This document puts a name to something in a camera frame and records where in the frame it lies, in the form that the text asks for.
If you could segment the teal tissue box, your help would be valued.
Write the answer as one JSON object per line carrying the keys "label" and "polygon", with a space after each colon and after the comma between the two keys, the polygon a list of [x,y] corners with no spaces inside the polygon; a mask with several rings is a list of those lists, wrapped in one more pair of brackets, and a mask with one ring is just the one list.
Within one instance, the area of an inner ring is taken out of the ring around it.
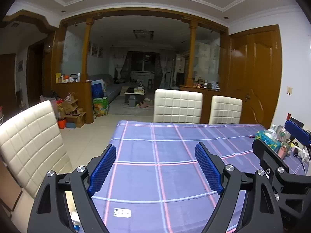
{"label": "teal tissue box", "polygon": [[281,142],[277,138],[270,138],[269,135],[270,133],[266,133],[264,130],[257,131],[255,139],[261,139],[266,145],[277,153],[281,148]]}

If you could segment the cream quilted chair far right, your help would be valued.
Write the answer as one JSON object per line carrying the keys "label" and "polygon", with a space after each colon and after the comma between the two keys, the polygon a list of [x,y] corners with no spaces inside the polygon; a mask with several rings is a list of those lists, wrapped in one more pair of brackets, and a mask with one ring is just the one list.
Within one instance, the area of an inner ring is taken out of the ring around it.
{"label": "cream quilted chair far right", "polygon": [[242,100],[214,95],[211,99],[209,124],[239,124]]}

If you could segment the cream quilted chair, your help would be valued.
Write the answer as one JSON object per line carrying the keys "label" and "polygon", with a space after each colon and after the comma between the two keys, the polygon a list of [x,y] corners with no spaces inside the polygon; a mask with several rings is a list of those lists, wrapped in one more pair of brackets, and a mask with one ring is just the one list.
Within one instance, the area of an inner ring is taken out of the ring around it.
{"label": "cream quilted chair", "polygon": [[1,156],[33,198],[48,171],[57,174],[72,171],[49,100],[26,109],[1,125]]}
{"label": "cream quilted chair", "polygon": [[198,124],[202,103],[202,93],[158,89],[155,91],[153,122]]}
{"label": "cream quilted chair", "polygon": [[242,100],[214,95],[211,99],[209,124],[239,124]]}

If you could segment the brown wooden door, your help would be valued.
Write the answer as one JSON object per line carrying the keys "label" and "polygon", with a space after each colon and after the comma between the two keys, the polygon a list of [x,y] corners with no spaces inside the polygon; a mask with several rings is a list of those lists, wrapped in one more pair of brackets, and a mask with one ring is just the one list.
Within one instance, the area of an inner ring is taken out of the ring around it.
{"label": "brown wooden door", "polygon": [[242,100],[239,122],[269,128],[282,75],[279,26],[263,26],[232,34],[229,60],[226,93]]}

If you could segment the cream quilted chair left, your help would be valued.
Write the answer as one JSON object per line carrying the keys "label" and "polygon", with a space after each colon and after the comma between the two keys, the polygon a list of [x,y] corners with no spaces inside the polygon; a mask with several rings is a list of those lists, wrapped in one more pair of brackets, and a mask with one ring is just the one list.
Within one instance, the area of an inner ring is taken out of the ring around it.
{"label": "cream quilted chair left", "polygon": [[1,156],[33,198],[48,171],[57,174],[72,171],[49,100],[26,109],[1,125]]}

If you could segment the orange bucket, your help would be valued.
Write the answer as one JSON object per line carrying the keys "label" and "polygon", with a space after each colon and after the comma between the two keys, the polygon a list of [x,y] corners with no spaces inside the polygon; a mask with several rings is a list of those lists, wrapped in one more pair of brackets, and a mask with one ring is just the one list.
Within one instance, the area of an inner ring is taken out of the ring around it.
{"label": "orange bucket", "polygon": [[58,126],[59,126],[59,129],[65,129],[66,128],[66,119],[59,119],[58,120]]}

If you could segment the purple plaid tablecloth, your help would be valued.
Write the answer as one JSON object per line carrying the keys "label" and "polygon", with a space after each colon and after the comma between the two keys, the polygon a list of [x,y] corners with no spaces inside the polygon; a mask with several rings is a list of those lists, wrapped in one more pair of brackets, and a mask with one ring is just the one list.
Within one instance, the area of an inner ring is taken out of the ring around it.
{"label": "purple plaid tablecloth", "polygon": [[87,165],[108,144],[116,160],[94,204],[110,232],[201,232],[218,201],[195,157],[204,143],[224,163],[253,173],[252,142],[261,125],[183,125],[122,120],[69,132],[74,167]]}

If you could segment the cardboard boxes pile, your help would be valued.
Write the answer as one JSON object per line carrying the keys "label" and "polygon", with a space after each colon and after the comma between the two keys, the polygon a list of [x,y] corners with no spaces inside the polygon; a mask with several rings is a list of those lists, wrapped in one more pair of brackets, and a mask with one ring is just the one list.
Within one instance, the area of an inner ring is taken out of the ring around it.
{"label": "cardboard boxes pile", "polygon": [[78,99],[71,93],[65,99],[57,100],[58,120],[66,119],[66,128],[81,128],[85,124],[85,114],[83,108],[78,106]]}

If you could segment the green printed bag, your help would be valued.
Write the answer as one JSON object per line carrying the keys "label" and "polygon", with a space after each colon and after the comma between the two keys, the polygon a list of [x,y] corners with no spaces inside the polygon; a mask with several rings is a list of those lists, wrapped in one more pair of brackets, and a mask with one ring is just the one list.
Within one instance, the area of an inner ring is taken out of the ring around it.
{"label": "green printed bag", "polygon": [[94,98],[93,107],[97,116],[105,116],[109,112],[109,103],[107,97]]}

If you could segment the wooden partition counter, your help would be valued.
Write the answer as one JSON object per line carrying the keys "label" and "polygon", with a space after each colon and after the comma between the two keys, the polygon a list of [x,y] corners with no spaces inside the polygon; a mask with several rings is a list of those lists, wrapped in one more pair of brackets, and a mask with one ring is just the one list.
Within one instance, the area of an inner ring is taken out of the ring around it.
{"label": "wooden partition counter", "polygon": [[78,100],[78,107],[83,108],[85,112],[85,123],[91,124],[94,122],[93,117],[93,101],[91,82],[71,82],[55,84],[53,90],[65,100],[68,94],[71,94]]}

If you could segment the grey sofa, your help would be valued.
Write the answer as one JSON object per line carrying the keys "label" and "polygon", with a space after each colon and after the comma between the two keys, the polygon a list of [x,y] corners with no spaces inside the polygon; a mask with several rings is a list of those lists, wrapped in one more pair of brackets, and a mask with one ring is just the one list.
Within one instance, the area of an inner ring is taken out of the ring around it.
{"label": "grey sofa", "polygon": [[110,74],[90,75],[89,79],[92,81],[102,79],[104,81],[105,95],[108,98],[108,103],[111,103],[118,95],[120,95],[123,86],[131,86],[130,82],[115,83],[113,77]]}

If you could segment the coffee table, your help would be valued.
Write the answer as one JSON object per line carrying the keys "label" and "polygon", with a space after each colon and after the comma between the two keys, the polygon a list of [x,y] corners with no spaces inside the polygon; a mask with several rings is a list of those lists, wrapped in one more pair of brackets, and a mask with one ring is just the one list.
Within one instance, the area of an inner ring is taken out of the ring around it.
{"label": "coffee table", "polygon": [[129,107],[135,107],[144,102],[145,93],[144,90],[138,90],[135,92],[135,87],[129,87],[125,92],[125,100],[124,103]]}

